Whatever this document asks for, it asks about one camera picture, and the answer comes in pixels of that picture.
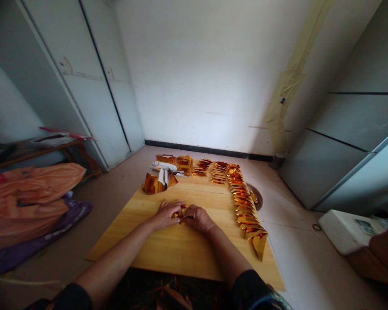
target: white wardrobe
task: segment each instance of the white wardrobe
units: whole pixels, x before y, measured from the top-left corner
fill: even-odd
[[[0,66],[45,126],[95,137],[88,149],[105,170],[144,146],[108,1],[0,1]]]

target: forearm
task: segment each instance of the forearm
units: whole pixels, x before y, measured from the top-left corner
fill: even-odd
[[[88,292],[94,309],[103,305],[151,233],[149,221],[143,222],[74,280]]]
[[[217,225],[213,226],[206,236],[214,249],[223,276],[231,289],[236,279],[244,271],[253,269],[253,267]]]

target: dark clothing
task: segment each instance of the dark clothing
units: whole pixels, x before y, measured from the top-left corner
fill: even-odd
[[[26,309],[45,310],[49,305],[53,310],[92,309],[90,296],[77,284],[66,286],[53,301],[41,299]],[[241,274],[230,292],[223,282],[135,268],[125,274],[105,309],[292,310],[254,270]]]

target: hand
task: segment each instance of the hand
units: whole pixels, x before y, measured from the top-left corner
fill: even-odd
[[[217,226],[208,213],[196,205],[190,205],[185,210],[182,221],[203,234],[207,234],[214,226]]]
[[[147,220],[153,231],[167,228],[168,226],[181,222],[181,207],[185,205],[185,201],[175,200],[165,205],[167,200],[164,200],[157,213]]]

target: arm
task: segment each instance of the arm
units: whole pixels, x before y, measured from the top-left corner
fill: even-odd
[[[253,267],[244,258],[240,251],[228,239],[220,227],[213,222],[207,212],[196,205],[190,205],[183,216],[183,222],[205,235],[212,244],[221,271],[230,289],[236,279],[245,271]]]
[[[181,206],[184,204],[185,202],[177,200],[166,206],[164,200],[153,217],[136,227],[73,281],[89,294],[94,309],[100,309],[107,300],[148,236],[181,221],[172,216],[175,212],[181,214]]]

